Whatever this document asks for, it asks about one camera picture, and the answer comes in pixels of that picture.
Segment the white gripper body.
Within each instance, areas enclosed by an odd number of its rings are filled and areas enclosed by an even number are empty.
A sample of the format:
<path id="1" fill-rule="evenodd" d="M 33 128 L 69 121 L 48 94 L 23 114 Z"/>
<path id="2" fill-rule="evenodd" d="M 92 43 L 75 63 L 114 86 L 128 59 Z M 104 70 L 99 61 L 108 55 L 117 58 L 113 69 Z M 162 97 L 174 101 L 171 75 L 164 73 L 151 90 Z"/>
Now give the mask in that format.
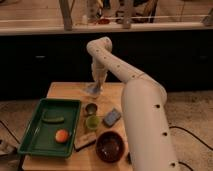
<path id="1" fill-rule="evenodd" d="M 92 64 L 92 77 L 96 84 L 102 85 L 107 77 L 108 70 L 103 65 Z"/>

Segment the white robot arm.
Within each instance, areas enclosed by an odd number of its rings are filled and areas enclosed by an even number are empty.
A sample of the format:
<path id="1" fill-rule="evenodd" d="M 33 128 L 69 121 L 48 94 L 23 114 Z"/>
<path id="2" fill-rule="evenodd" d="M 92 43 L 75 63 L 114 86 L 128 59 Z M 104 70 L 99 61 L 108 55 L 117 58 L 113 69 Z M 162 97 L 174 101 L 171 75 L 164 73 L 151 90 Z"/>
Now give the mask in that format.
<path id="1" fill-rule="evenodd" d="M 93 59 L 89 93 L 100 94 L 108 71 L 124 83 L 121 108 L 133 171 L 180 171 L 164 110 L 165 88 L 113 55 L 108 37 L 90 41 L 86 48 Z"/>

